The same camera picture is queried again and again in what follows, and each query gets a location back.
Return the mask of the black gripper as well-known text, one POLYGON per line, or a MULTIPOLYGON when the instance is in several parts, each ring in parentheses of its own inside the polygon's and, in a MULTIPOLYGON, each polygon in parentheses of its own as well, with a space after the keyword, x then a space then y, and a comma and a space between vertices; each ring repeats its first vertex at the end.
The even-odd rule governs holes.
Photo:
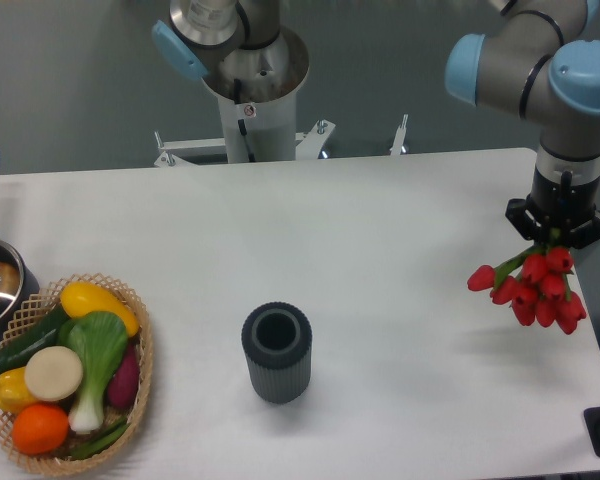
POLYGON ((569 175, 565 180, 562 175, 549 180, 536 169, 528 199, 510 199, 506 219, 523 239, 534 243, 548 242, 545 220, 552 228, 570 229, 570 248, 583 249, 599 241, 600 210, 595 211, 595 198, 600 179, 579 185, 573 180, 569 175))

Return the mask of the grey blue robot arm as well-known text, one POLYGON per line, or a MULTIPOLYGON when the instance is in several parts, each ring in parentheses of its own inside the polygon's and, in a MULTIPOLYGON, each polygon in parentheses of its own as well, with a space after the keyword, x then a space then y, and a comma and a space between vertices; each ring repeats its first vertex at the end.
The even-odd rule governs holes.
MULTIPOLYGON (((581 34, 594 1, 501 1, 495 37, 469 34, 445 67, 447 92, 541 127, 529 195, 506 217, 528 240, 575 249, 600 239, 600 41, 581 34)), ((296 95, 309 70, 304 42, 276 1, 174 1, 152 29, 181 76, 218 101, 232 163, 316 157, 322 140, 296 137, 296 95)))

